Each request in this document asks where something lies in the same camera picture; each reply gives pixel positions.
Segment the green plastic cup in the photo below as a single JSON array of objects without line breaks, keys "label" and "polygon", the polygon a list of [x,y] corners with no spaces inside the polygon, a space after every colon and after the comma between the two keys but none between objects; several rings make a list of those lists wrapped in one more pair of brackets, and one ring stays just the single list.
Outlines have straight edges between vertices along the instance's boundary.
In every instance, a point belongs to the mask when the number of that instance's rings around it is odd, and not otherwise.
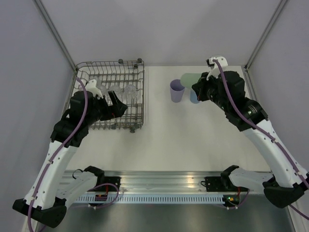
[{"label": "green plastic cup", "polygon": [[200,79],[200,73],[185,73],[180,78],[180,83],[187,89],[192,89],[192,85],[196,84]]}]

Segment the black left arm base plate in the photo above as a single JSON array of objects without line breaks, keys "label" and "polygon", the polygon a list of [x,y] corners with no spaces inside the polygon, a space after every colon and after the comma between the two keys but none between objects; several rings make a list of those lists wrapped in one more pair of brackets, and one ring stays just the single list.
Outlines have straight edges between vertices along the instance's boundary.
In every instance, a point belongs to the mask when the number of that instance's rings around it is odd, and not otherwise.
[{"label": "black left arm base plate", "polygon": [[[121,186],[121,177],[119,176],[106,176],[104,183],[110,183],[115,185],[118,189]],[[108,185],[108,191],[116,192],[116,187]]]}]

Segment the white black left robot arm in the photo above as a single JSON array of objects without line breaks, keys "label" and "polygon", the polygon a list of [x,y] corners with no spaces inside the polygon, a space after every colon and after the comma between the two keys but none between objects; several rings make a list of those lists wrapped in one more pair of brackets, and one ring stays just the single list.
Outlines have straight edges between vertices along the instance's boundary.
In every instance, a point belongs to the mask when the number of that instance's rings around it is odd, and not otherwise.
[{"label": "white black left robot arm", "polygon": [[59,184],[71,158],[89,128],[97,121],[122,117],[127,105],[110,91],[112,101],[108,105],[105,97],[90,91],[77,91],[70,98],[70,106],[61,120],[54,126],[51,142],[43,166],[28,194],[15,200],[13,210],[44,226],[56,228],[73,202],[89,190],[101,191],[106,185],[105,173],[94,166],[85,168],[81,175],[66,188],[59,190]]}]

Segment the lavender plastic cup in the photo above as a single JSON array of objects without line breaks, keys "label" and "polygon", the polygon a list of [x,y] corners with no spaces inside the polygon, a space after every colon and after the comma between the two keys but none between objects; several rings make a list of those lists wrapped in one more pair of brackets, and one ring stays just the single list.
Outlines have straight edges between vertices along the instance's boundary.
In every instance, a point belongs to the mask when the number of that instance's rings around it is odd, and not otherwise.
[{"label": "lavender plastic cup", "polygon": [[185,87],[181,84],[180,79],[175,79],[170,83],[170,97],[174,103],[179,103],[182,100]]}]

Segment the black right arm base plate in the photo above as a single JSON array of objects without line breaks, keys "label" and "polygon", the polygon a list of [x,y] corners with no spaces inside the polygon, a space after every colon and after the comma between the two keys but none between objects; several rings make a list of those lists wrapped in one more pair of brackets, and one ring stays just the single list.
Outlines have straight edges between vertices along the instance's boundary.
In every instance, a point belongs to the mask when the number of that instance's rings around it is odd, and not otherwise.
[{"label": "black right arm base plate", "polygon": [[237,187],[231,181],[220,176],[206,176],[200,183],[207,192],[246,192],[248,190],[244,187]]}]

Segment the blue plastic cup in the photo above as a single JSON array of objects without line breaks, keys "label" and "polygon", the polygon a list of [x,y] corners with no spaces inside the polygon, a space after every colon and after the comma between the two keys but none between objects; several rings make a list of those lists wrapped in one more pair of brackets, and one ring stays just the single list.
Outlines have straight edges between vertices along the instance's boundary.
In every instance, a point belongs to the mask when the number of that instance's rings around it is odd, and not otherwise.
[{"label": "blue plastic cup", "polygon": [[194,104],[199,103],[197,95],[196,95],[196,93],[193,90],[190,90],[190,102],[194,103]]}]

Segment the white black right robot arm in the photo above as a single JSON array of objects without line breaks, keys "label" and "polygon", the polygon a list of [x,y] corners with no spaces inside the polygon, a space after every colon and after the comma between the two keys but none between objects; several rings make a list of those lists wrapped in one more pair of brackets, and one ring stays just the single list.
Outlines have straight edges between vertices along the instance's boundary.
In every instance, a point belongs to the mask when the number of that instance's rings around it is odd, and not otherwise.
[{"label": "white black right robot arm", "polygon": [[301,198],[308,187],[303,178],[309,173],[293,157],[287,158],[262,106],[245,95],[245,81],[235,71],[224,72],[229,93],[221,76],[202,73],[192,89],[199,101],[211,101],[224,111],[227,120],[258,149],[271,172],[262,174],[232,165],[221,172],[220,184],[226,191],[237,187],[262,193],[276,207],[285,208]]}]

